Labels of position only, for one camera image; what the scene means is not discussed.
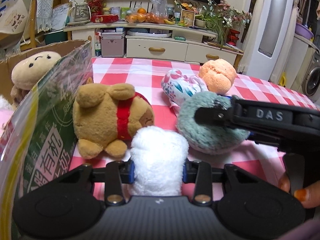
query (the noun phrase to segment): human hand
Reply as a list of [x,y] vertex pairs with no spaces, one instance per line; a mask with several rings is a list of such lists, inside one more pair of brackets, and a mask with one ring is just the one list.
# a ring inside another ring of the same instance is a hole
[[[278,187],[285,192],[290,191],[290,180],[286,173],[279,179]],[[315,208],[320,206],[320,181],[294,192],[294,197],[297,198],[304,208]]]

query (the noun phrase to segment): green storage bin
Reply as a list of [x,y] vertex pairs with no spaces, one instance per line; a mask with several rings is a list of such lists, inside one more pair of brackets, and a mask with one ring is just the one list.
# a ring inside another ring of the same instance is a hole
[[63,30],[55,31],[51,33],[46,33],[44,35],[45,44],[49,45],[51,43],[55,42],[62,42],[68,40],[68,34],[64,32]]

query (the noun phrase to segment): beige curtain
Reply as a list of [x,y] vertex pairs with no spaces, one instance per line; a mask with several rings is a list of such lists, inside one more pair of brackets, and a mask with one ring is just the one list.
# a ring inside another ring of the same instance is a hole
[[291,12],[291,17],[288,25],[287,33],[284,37],[284,42],[282,44],[280,54],[278,56],[275,67],[273,68],[272,74],[270,76],[270,81],[275,84],[279,84],[279,80],[284,71],[285,65],[288,61],[288,57],[290,54],[294,32],[296,28],[297,17],[299,16],[299,9],[297,7],[299,0],[293,1],[293,8]]
[[256,41],[258,25],[261,17],[261,12],[263,9],[263,3],[264,3],[264,0],[257,0],[254,6],[253,13],[252,13],[252,20],[243,44],[244,55],[237,69],[238,72],[245,71],[248,68],[249,62],[251,60],[254,44]]

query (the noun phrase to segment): washing machine door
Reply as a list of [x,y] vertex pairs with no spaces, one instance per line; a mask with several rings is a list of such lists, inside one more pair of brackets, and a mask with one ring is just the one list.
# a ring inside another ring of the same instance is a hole
[[309,73],[306,73],[306,79],[302,89],[303,93],[310,97],[313,96],[320,87],[320,64],[313,61],[308,71]]

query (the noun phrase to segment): screw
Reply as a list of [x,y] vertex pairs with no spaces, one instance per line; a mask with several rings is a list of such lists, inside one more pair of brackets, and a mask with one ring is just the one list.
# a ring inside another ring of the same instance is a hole
[[123,197],[120,195],[110,195],[109,197],[107,197],[107,200],[110,203],[117,204],[123,200]]
[[211,201],[211,198],[208,195],[197,195],[195,196],[195,201],[201,204],[206,204]]

